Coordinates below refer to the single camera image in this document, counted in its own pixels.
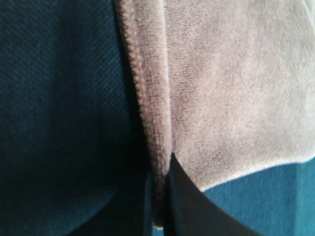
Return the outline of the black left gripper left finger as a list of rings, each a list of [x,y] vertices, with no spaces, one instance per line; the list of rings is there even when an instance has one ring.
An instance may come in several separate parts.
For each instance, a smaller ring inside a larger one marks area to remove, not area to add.
[[[113,199],[72,236],[151,236],[153,178],[143,171],[130,178]]]

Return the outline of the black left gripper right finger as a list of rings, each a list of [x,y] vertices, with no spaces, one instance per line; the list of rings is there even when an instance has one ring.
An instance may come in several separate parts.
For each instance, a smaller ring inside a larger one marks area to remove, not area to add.
[[[164,234],[166,236],[258,236],[211,202],[171,155],[166,177]]]

